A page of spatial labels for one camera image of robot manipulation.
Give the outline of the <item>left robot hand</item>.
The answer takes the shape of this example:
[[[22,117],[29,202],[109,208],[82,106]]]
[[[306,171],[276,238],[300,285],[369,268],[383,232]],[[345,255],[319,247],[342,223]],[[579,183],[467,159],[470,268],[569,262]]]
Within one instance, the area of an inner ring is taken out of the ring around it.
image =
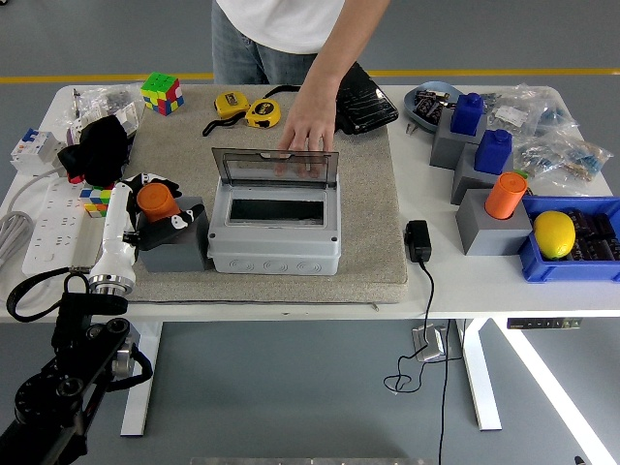
[[[102,237],[101,257],[88,282],[95,294],[113,289],[130,293],[136,283],[133,265],[139,251],[153,250],[197,224],[204,205],[182,209],[179,186],[163,176],[140,173],[112,189]]]

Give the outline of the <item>person's left hand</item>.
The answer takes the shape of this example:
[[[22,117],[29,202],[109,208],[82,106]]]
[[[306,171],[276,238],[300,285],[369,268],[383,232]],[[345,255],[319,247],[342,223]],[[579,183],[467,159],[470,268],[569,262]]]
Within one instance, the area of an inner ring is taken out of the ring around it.
[[[289,110],[277,149],[332,152],[339,83],[308,77]]]

